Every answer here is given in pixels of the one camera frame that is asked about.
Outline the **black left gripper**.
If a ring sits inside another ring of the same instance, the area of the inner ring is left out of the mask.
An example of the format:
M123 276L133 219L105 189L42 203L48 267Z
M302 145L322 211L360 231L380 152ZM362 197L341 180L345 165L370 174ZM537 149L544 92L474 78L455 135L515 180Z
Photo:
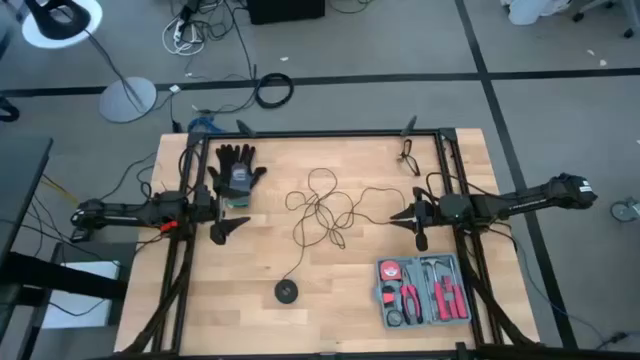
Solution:
M224 204L228 208L247 208L249 206L249 197L225 198ZM249 220L249 217L222 220L218 202L211 195L208 187L204 184L195 186L192 202L192 221L195 223L212 222L210 226L210 238L215 244L225 245L225 234L230 234Z

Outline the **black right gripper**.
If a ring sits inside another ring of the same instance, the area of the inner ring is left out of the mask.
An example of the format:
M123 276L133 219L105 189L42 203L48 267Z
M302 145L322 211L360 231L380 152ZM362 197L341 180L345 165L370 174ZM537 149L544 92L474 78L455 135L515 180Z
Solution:
M408 207L392 216L391 224L410 230L415 235L415 244L419 251L428 249L428 240L424 229L433 225L435 216L436 198L427 190L420 187L413 187L412 193L414 202Z

